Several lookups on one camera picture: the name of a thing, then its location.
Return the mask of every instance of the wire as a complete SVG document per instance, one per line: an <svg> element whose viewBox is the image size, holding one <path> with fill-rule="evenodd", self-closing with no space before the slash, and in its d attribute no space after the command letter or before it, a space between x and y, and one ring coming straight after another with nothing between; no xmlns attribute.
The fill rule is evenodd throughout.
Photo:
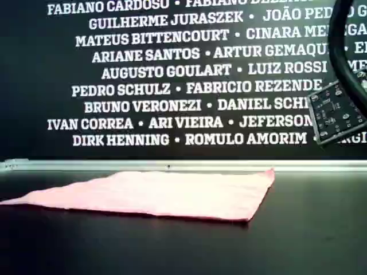
<svg viewBox="0 0 367 275"><path fill-rule="evenodd" d="M336 0L329 26L329 57L335 76L354 105L367 117L367 93L349 66L345 54L345 26L353 0Z"/></svg>

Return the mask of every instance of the black table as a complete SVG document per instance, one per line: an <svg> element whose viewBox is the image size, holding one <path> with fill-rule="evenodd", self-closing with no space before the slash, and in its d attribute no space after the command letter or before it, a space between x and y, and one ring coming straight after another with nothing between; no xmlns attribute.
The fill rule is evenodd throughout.
<svg viewBox="0 0 367 275"><path fill-rule="evenodd" d="M111 173L7 172L0 199ZM0 207L0 273L366 275L366 208L362 172L278 172L247 227Z"/></svg>

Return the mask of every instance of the pink towel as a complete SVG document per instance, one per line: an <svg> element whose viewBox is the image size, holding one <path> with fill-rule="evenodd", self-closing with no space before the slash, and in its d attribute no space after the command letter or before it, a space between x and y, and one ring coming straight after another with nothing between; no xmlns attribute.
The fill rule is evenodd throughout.
<svg viewBox="0 0 367 275"><path fill-rule="evenodd" d="M119 172L33 191L0 205L249 221L274 178L273 169L252 175Z"/></svg>

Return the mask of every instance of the metal strip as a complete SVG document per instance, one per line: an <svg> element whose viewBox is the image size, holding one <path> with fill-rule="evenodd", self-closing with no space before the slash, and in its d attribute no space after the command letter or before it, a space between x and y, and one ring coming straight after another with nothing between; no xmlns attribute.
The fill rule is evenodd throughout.
<svg viewBox="0 0 367 275"><path fill-rule="evenodd" d="M367 160L25 160L0 171L335 171L365 172Z"/></svg>

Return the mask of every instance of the electronic component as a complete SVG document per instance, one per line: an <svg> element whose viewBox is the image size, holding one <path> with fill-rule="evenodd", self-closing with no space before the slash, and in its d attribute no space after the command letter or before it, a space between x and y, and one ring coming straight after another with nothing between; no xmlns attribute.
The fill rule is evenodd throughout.
<svg viewBox="0 0 367 275"><path fill-rule="evenodd" d="M367 67L356 72L367 92ZM320 91L308 95L310 115L319 145L335 143L367 128L367 119L335 81Z"/></svg>

